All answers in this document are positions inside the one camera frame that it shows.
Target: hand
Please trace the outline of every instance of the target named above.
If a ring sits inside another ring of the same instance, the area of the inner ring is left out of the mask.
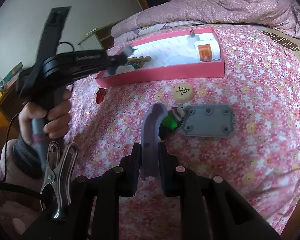
[[[32,145],[32,119],[44,118],[47,115],[49,123],[45,125],[43,131],[49,135],[50,139],[57,139],[65,136],[69,131],[68,123],[71,120],[68,113],[71,109],[71,103],[68,100],[71,97],[71,92],[66,90],[63,94],[63,101],[49,112],[29,102],[21,110],[19,114],[20,133],[27,145]]]

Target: white bottle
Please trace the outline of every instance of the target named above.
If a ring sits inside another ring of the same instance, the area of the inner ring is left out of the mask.
[[[200,61],[219,60],[221,57],[220,46],[216,39],[196,41],[194,47]]]

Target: pink floral bedspread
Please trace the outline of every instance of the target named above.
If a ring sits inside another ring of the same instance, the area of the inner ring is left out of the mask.
[[[300,6],[296,0],[172,0],[119,22],[111,30],[116,44],[136,37],[138,28],[175,21],[255,23],[300,39]]]
[[[75,84],[66,136],[80,147],[74,177],[100,176],[117,166],[140,141],[147,109],[155,102],[176,106],[172,87],[188,82],[195,90],[191,104],[231,105],[236,130],[229,138],[176,132],[166,140],[168,151],[198,175],[223,176],[281,233],[300,197],[300,62],[251,26],[214,29],[224,50],[224,78],[113,87],[100,105],[95,76]],[[178,198],[165,198],[154,178],[139,180],[135,197],[120,198],[120,234],[121,239],[180,239]]]

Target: metal clip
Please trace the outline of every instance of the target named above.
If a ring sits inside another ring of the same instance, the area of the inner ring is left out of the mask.
[[[66,216],[65,208],[71,203],[70,198],[70,179],[74,168],[75,160],[79,152],[79,147],[76,143],[70,142],[60,159],[60,148],[56,142],[51,142],[47,154],[47,168],[44,175],[44,181],[40,193],[48,184],[52,185],[56,195],[58,209],[54,219],[63,219]],[[40,201],[42,210],[45,209],[44,203]]]

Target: gray plastic part with holes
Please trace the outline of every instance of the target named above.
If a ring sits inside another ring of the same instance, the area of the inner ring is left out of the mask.
[[[227,137],[234,131],[235,115],[228,105],[190,105],[180,127],[185,136]]]

